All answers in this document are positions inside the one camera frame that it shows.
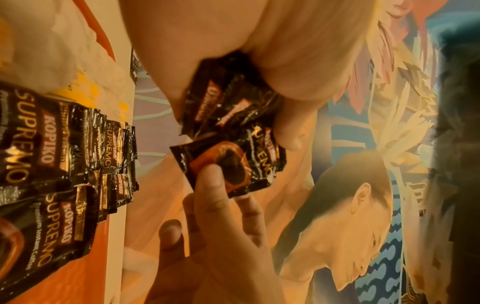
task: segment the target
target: hand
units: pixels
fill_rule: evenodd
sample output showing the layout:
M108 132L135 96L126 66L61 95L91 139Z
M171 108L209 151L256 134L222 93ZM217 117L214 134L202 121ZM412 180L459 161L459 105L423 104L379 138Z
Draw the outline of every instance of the hand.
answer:
M299 149L304 122L345 88L376 0L120 0L143 66L177 119L205 58L241 49L285 96L274 133Z
M262 209L252 196L236 203L243 231L234 224L222 170L205 167L195 193L183 201L190 256L180 223L165 222L158 273L145 303L284 303Z

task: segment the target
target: skin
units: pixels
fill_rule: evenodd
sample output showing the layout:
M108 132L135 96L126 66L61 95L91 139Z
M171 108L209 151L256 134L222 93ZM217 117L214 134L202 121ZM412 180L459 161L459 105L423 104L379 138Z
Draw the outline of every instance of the skin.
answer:
M375 0L119 1L132 45L178 120L200 61L240 49L285 97L274 133L291 150L305 121L347 86L376 26Z
M238 227L216 165L200 172L195 189L183 201L190 255L180 222L165 222L158 272L145 303L284 303L259 204L252 196L236 200Z
M391 221L392 211L373 200L371 186L363 184L353 198L314 220L303 232L281 278L309 281L315 270L327 267L337 290L344 289L366 274L385 242Z

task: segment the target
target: stack of coffee sachets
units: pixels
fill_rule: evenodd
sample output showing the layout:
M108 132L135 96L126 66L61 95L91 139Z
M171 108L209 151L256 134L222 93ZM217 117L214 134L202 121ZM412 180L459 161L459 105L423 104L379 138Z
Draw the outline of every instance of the stack of coffee sachets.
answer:
M0 83L0 302L89 253L138 189L135 129Z
M181 120L193 142L170 147L192 188L207 164L222 168L229 197L269 187L287 162L272 132L281 102L245 54L204 60Z

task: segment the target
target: orange surface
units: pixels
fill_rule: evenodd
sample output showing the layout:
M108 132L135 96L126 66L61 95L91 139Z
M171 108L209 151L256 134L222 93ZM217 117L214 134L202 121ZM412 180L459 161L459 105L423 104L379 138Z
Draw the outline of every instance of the orange surface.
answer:
M114 60L110 42L84 0L73 0L95 31L97 42ZM9 304L100 304L104 302L109 220L98 225L90 254L74 260Z

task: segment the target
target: mural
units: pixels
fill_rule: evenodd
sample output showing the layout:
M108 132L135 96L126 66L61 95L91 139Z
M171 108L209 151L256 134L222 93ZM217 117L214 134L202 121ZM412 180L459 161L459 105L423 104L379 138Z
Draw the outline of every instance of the mural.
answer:
M345 91L307 122L302 150L289 152L274 185L255 193L288 303L448 301L458 160L443 148L455 134L438 110L438 37L479 20L480 3L379 2ZM143 302L157 230L185 222L191 191L167 154L186 139L141 64L137 77L140 191L127 209L122 303Z

